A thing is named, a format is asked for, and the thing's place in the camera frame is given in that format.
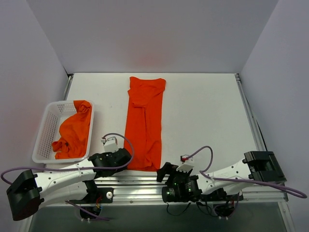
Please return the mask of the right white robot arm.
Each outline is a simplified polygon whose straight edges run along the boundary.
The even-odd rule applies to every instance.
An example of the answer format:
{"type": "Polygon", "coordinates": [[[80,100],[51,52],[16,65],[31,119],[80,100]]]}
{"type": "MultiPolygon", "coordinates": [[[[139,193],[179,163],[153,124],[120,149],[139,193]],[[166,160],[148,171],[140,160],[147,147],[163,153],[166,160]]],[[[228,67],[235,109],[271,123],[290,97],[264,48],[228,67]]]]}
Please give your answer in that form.
{"type": "Polygon", "coordinates": [[[165,203],[219,202],[235,200],[243,189],[257,182],[281,184],[286,182],[285,175],[273,152],[250,151],[244,159],[212,173],[192,175],[193,157],[181,156],[181,165],[166,162],[157,170],[156,180],[161,183],[165,203]]]}

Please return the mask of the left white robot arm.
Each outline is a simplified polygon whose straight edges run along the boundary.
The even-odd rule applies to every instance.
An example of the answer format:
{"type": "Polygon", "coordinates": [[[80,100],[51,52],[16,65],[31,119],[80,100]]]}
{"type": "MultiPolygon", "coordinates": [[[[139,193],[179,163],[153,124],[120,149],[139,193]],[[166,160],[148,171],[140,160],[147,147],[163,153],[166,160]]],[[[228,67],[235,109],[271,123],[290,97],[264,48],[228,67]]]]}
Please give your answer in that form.
{"type": "Polygon", "coordinates": [[[110,177],[127,169],[132,155],[120,148],[114,152],[96,153],[75,165],[62,169],[22,167],[22,173],[6,190],[14,221],[34,215],[42,207],[73,201],[95,203],[97,199],[112,203],[113,189],[100,190],[95,180],[110,177]]]}

